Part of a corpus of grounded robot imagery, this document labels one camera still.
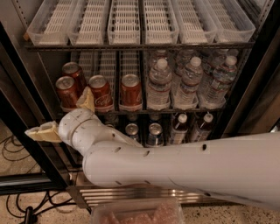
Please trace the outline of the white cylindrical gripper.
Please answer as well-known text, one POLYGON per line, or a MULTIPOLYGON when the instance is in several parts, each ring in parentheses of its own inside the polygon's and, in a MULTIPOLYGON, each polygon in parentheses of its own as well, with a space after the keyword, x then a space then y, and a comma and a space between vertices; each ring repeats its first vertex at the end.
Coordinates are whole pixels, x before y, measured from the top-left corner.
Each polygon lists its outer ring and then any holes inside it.
POLYGON ((46 122, 39 127, 28 129, 25 134, 34 141, 61 143, 62 141, 77 150, 82 156, 88 149, 102 141, 115 141, 131 146, 142 145, 119 130, 104 125, 95 111, 94 95, 90 87, 85 87, 76 102, 77 109, 67 113, 58 124, 46 122))

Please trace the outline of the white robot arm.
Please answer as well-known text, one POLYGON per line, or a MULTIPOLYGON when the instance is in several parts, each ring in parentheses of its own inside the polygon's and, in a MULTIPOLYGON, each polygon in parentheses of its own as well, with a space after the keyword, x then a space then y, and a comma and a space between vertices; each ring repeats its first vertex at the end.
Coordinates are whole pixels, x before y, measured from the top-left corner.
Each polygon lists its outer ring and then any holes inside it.
POLYGON ((25 133, 73 147, 99 187, 149 184, 280 210, 279 132, 145 148, 82 107, 25 133))

